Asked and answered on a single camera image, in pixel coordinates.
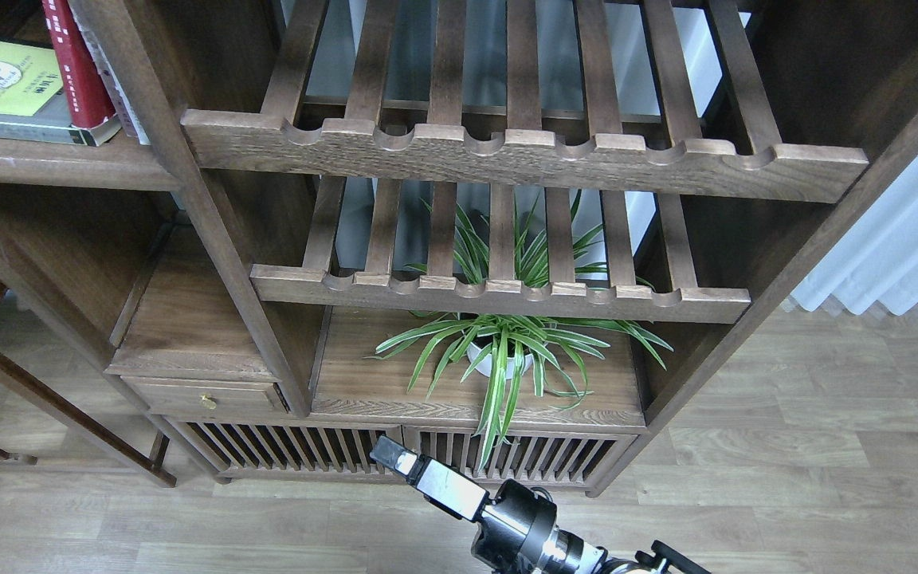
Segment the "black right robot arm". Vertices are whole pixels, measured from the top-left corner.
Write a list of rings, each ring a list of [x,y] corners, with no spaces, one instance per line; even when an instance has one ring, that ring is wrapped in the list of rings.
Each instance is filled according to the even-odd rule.
[[[557,505],[542,487],[508,479],[491,495],[480,484],[429,455],[380,436],[371,457],[401,475],[430,504],[456,519],[480,524],[471,555],[495,573],[704,573],[680,552],[654,541],[652,553],[613,558],[557,525]]]

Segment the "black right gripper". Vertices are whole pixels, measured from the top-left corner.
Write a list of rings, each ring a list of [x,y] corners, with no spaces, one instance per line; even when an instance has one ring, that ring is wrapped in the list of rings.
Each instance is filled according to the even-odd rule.
[[[369,455],[373,461],[402,476],[424,498],[456,519],[480,524],[471,553],[496,573],[560,571],[555,553],[557,505],[509,479],[488,504],[488,491],[463,473],[419,454],[407,464],[407,448],[389,436],[380,436]]]

